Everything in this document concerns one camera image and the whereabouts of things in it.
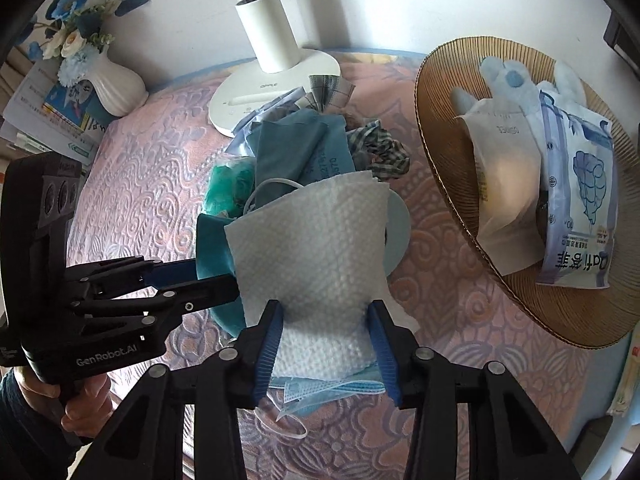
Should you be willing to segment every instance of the floral patterned blanket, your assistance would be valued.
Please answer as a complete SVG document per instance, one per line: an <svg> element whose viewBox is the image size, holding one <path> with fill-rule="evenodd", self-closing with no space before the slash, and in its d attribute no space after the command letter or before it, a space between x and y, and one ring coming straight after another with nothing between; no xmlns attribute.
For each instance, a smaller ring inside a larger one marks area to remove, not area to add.
<svg viewBox="0 0 640 480"><path fill-rule="evenodd" d="M336 54L356 85L350 107L377 117L410 150L411 170L393 189L412 217L409 250L390 277L396 300L420 322L418 341L452 362L504 362L563 438L581 398L590 353L545 332L488 277L447 210L425 158L414 112L418 57ZM207 105L228 71L199 76L152 95L108 129L79 199L70 265L143 254L168 262L193 258L196 217L213 153L229 139L207 123ZM184 316L157 361L171 368L202 362L226 335L205 312ZM111 374L122 398L149 362ZM350 397L304 420L308 436L273 431L273 414L240 413L250 479L401 479L413 413L386 396ZM280 424L287 424L286 418ZM468 476L466 411L458 416L459 478ZM193 477L193 410L186 413L185 478Z"/></svg>

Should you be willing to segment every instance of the white ceramic vase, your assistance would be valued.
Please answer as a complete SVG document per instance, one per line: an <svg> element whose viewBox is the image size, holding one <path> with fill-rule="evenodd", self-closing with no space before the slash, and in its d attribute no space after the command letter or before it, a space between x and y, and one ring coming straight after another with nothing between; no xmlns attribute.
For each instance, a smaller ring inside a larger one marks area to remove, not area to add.
<svg viewBox="0 0 640 480"><path fill-rule="evenodd" d="M140 108L149 97L142 78L133 70L111 61L106 47L85 78L94 85L104 109L116 117L124 117Z"/></svg>

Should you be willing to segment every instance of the person's arm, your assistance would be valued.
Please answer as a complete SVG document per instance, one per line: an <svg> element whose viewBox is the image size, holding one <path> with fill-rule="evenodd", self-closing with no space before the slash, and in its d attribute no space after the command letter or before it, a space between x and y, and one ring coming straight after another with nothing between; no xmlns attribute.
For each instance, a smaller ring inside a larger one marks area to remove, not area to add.
<svg viewBox="0 0 640 480"><path fill-rule="evenodd" d="M58 386L40 382L28 367L11 370L2 378L0 436L9 443L32 480L66 479L78 448L66 442L60 424L79 436L94 437L113 411L109 387L106 375L86 380L58 421L47 402L60 394ZM4 478L3 472L0 464L0 478Z"/></svg>

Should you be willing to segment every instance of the human hand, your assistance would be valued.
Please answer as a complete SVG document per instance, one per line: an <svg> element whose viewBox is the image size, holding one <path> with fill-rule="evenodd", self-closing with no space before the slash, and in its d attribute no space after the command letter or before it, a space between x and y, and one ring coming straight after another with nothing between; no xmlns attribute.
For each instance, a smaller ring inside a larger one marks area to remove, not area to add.
<svg viewBox="0 0 640 480"><path fill-rule="evenodd" d="M43 383L28 366L15 367L14 375L28 405L77 436L94 438L113 413L111 380L106 374L84 380L80 392L66 404L62 419L54 415L50 404L50 399L60 396L59 386Z"/></svg>

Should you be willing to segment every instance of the pink tablecloth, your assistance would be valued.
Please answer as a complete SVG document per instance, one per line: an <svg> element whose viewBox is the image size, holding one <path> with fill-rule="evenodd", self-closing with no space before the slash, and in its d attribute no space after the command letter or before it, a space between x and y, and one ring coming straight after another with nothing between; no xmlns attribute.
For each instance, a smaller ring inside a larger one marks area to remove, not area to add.
<svg viewBox="0 0 640 480"><path fill-rule="evenodd" d="M554 431L569 431L584 388L590 354L532 322L489 279L438 193L422 150L414 113L419 60L341 54L343 75L357 85L351 105L379 117L412 154L412 168L393 184L412 216L411 244L390 277L391 291L420 322L418 341L451 361L481 367L504 362ZM78 264L144 254L164 261L194 257L195 222L207 188L212 154L228 139L207 124L207 104L227 72L213 73L153 95L113 123L79 199L68 259ZM184 317L160 359L171 367L201 362L220 348L219 329L204 313ZM148 363L113 373L123 396ZM468 475L466 413L459 414L459 478ZM241 413L250 478L275 480L400 479L412 411L386 396L332 402L305 419L302 440L278 436ZM192 412L186 422L185 464L193 456Z"/></svg>

